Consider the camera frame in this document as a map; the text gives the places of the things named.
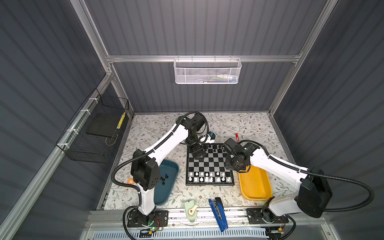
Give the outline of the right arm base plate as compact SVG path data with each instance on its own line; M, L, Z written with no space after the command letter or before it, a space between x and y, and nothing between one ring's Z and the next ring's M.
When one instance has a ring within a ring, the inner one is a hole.
M287 224L289 219L287 217L275 216L269 210L262 208L248 208L246 209L247 218L250 224Z

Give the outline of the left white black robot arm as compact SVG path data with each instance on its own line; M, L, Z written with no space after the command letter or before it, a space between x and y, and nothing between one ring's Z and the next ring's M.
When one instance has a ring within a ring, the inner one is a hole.
M155 213L155 187L160 180L160 165L165 157L184 141L192 151L193 158L205 157L204 144L210 138L210 129L206 117L200 112L188 112L178 117L172 128L155 144L144 151L137 150L132 159L119 164L111 174L112 182L121 187L134 188L139 194L138 212L149 218ZM131 164L134 184L116 179L117 172Z

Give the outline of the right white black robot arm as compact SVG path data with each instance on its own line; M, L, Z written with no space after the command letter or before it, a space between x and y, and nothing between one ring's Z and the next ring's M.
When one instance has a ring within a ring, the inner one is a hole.
M368 185L353 179L326 175L321 169L301 167L270 154L265 146L255 141L236 142L228 139L223 148L227 152L226 168L238 173L246 173L249 166L265 170L284 180L295 188L296 192L272 197L263 205L260 214L267 223L275 218L289 214L304 213L312 218L320 218L323 213L349 212L370 204L375 193ZM328 208L333 192L328 183L335 180L360 186L368 191L368 197L359 204L343 208Z

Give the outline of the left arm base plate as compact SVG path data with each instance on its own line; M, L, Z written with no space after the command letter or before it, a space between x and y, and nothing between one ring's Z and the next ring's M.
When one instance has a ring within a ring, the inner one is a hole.
M131 210L128 213L127 227L166 227L168 225L169 211L154 210L148 216L143 215L139 210Z

